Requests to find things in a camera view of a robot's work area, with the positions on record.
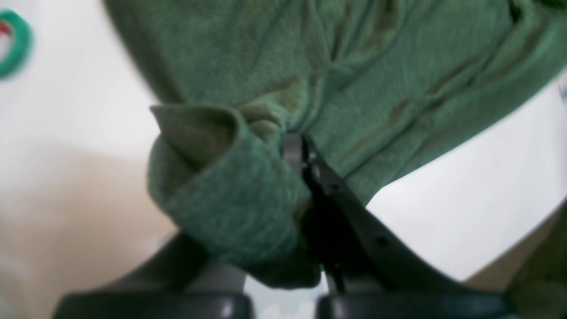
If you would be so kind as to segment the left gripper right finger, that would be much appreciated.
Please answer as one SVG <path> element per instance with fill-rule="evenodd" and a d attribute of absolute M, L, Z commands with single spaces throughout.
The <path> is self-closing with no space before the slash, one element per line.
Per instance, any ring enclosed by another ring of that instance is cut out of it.
<path fill-rule="evenodd" d="M 471 289 L 417 256 L 356 198 L 308 136 L 289 133 L 282 155 L 313 207 L 302 233 L 329 293 L 317 319 L 517 319 L 502 293 Z"/>

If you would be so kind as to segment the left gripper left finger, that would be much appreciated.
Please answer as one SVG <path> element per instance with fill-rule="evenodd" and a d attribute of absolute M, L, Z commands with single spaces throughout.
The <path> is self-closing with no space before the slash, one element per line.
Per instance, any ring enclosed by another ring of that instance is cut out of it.
<path fill-rule="evenodd" d="M 72 292 L 55 319 L 253 319 L 246 274 L 177 234 L 132 272 L 97 288 Z"/>

